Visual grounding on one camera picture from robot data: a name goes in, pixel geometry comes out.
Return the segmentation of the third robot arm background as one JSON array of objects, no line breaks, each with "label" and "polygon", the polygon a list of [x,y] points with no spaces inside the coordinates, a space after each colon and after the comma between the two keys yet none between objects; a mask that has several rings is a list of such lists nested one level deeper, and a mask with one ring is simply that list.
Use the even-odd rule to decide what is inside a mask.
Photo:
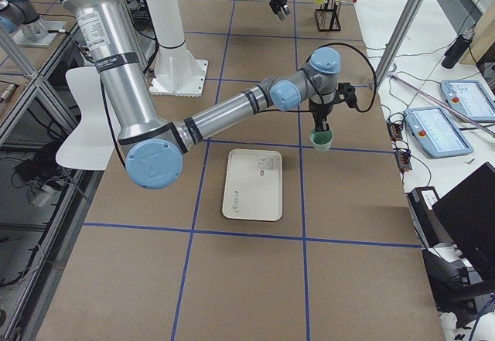
[{"label": "third robot arm background", "polygon": [[30,0],[1,0],[1,27],[20,46],[48,46],[66,34],[66,22],[45,20]]}]

